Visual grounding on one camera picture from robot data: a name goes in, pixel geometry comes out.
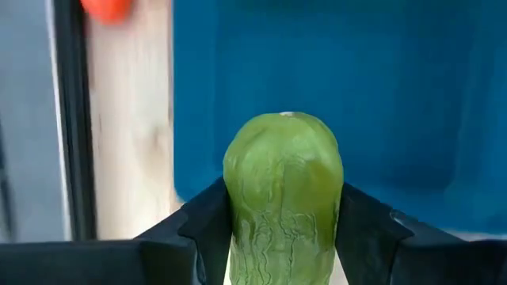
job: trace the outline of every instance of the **black frame edge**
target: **black frame edge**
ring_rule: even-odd
[[[72,239],[97,238],[86,18],[79,0],[53,0],[56,69]]]

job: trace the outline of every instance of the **gray surface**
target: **gray surface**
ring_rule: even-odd
[[[0,0],[0,121],[17,241],[63,240],[44,0]]]

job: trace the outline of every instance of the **red object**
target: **red object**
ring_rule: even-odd
[[[104,24],[119,24],[130,13],[132,0],[81,0],[85,11]]]

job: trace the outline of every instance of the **black holder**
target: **black holder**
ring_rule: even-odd
[[[220,178],[130,241],[2,245],[0,284],[222,285],[230,213]],[[463,241],[349,184],[335,245],[350,285],[507,284],[507,243]]]

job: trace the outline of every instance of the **green object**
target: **green object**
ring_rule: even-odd
[[[325,285],[343,186],[337,141],[301,112],[247,122],[223,159],[233,285]]]

